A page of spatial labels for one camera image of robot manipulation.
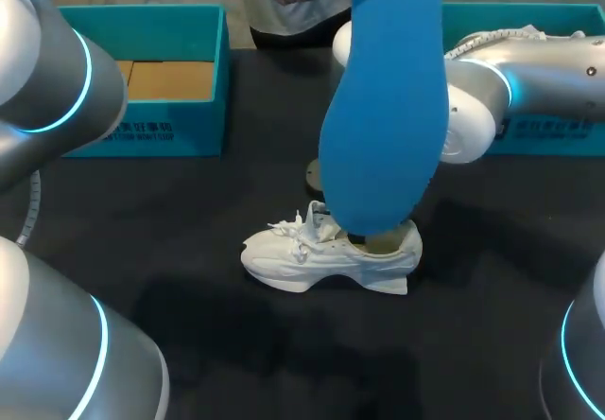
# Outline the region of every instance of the shoelace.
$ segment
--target shoelace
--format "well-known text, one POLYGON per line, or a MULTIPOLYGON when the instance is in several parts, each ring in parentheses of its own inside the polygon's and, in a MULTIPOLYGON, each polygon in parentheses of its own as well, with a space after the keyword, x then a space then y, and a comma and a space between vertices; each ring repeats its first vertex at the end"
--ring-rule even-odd
POLYGON ((269 223, 268 226, 273 232, 280 233, 281 236, 289 237, 292 239, 292 248, 290 253, 294 256, 299 264, 304 263, 306 258, 309 256, 309 251, 305 247, 318 248, 316 242, 303 236, 303 217, 299 211, 296 211, 296 219, 294 222, 282 220, 277 224, 269 223))

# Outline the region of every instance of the white cable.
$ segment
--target white cable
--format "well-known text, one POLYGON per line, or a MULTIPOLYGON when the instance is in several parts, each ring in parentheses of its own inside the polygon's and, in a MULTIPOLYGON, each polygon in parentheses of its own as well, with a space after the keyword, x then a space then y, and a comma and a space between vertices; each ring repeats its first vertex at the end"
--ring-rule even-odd
POLYGON ((518 38, 543 40, 544 37, 544 34, 542 34, 541 32, 532 33, 524 29, 500 29, 492 32, 479 32, 476 34, 476 37, 472 40, 460 44, 456 48, 449 51, 445 55, 445 58, 447 60, 452 60, 462 56, 463 54, 468 53, 469 51, 473 51, 474 49, 484 44, 490 44, 492 42, 496 42, 502 39, 518 38))
POLYGON ((38 219, 38 213, 40 212, 41 199, 42 181, 40 179, 40 171, 36 171, 29 178, 29 208, 27 209, 26 222, 23 225, 19 238, 17 238, 17 245, 21 248, 25 247, 34 230, 36 220, 38 219))

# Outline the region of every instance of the white sneaker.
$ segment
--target white sneaker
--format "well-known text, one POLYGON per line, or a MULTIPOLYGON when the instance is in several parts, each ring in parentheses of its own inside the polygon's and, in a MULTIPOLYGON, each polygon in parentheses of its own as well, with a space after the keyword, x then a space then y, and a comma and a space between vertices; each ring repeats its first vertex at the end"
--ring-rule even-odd
POLYGON ((276 289, 305 292, 319 280, 345 275, 367 289, 407 294, 406 276, 416 269, 423 242, 411 221, 364 245, 354 245, 334 222, 325 204, 312 201, 306 222, 269 225, 244 243, 241 259, 246 270, 276 289))

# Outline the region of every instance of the shoe heel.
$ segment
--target shoe heel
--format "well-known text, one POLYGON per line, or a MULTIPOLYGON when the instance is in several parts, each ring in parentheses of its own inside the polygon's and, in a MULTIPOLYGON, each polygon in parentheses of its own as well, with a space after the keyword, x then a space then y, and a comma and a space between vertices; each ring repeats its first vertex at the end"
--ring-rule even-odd
POLYGON ((275 289, 284 290, 286 292, 293 292, 297 294, 301 294, 303 292, 307 292, 310 290, 313 285, 319 282, 320 278, 315 280, 306 280, 306 281, 284 281, 284 280, 272 280, 270 278, 265 278, 264 276, 257 275, 248 271, 248 273, 256 278, 261 283, 270 286, 275 289))
POLYGON ((365 289, 384 294, 407 295, 407 277, 402 273, 358 273, 351 278, 365 289))

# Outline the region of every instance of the blue insole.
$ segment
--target blue insole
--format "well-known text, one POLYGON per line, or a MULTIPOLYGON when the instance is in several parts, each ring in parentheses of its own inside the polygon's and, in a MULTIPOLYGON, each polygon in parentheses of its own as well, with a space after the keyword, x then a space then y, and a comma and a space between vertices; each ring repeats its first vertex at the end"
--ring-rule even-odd
POLYGON ((320 138, 340 226, 371 236, 420 201, 441 157, 448 103, 442 0, 353 0, 353 41, 320 138))

